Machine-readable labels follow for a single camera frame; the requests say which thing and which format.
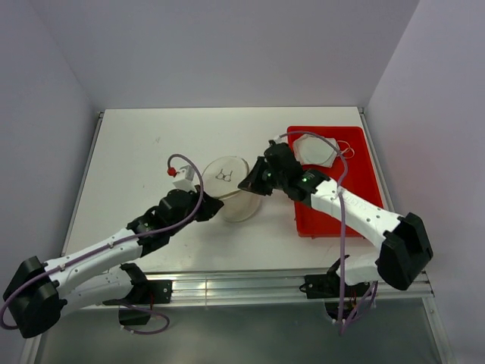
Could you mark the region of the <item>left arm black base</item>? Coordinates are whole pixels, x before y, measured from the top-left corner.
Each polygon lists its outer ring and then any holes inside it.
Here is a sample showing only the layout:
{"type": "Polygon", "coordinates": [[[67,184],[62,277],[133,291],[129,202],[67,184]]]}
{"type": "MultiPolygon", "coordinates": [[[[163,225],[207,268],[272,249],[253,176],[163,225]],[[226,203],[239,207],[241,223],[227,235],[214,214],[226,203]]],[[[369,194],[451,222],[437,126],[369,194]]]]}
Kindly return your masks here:
{"type": "Polygon", "coordinates": [[[104,304],[115,306],[122,302],[118,311],[118,321],[123,329],[138,331],[138,327],[145,326],[150,319],[159,317],[165,320],[162,327],[165,330],[170,324],[170,319],[165,314],[156,313],[155,305],[168,304],[171,301],[172,288],[172,280],[146,280],[137,283],[126,297],[104,301],[104,304]]]}

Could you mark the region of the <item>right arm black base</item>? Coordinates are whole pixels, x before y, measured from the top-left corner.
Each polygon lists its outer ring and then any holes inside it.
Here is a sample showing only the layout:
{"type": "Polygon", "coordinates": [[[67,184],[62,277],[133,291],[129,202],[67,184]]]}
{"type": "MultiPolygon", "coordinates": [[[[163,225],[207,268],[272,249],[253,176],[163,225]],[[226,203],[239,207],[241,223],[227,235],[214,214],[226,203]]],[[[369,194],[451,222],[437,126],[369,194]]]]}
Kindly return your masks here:
{"type": "MultiPolygon", "coordinates": [[[[334,320],[338,319],[340,309],[340,278],[332,274],[306,275],[304,283],[299,286],[299,291],[306,295],[308,300],[332,300],[335,302],[326,303],[327,314],[334,320]]],[[[344,284],[343,319],[347,319],[359,300],[366,294],[371,298],[373,288],[370,284],[360,283],[349,286],[344,284]]]]}

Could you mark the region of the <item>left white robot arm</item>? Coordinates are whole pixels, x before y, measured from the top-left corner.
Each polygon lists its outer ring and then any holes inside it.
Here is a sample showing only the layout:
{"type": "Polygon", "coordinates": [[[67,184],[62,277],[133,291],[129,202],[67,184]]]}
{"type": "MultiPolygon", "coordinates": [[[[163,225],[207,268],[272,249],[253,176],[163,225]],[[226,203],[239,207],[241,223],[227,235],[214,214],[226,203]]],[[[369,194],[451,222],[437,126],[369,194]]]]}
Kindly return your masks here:
{"type": "Polygon", "coordinates": [[[14,322],[1,327],[31,338],[87,306],[149,303],[150,285],[135,261],[166,246],[188,224],[212,219],[223,206],[200,190],[172,190],[100,243],[46,262],[24,260],[3,294],[1,312],[14,322]]]}

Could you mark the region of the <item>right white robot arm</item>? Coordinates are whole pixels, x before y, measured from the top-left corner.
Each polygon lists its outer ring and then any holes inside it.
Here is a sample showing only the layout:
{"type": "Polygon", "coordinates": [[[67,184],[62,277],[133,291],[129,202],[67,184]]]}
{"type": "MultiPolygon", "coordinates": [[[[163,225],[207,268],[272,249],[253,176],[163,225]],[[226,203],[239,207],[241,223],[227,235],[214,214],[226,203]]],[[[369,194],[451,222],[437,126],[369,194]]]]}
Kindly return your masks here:
{"type": "Polygon", "coordinates": [[[330,291],[345,295],[356,284],[382,280],[407,290],[433,258],[422,219],[387,211],[341,187],[323,172],[304,168],[286,143],[273,143],[238,185],[248,193],[270,196],[283,191],[293,202],[337,219],[368,240],[374,250],[342,255],[328,277],[330,291]]]}

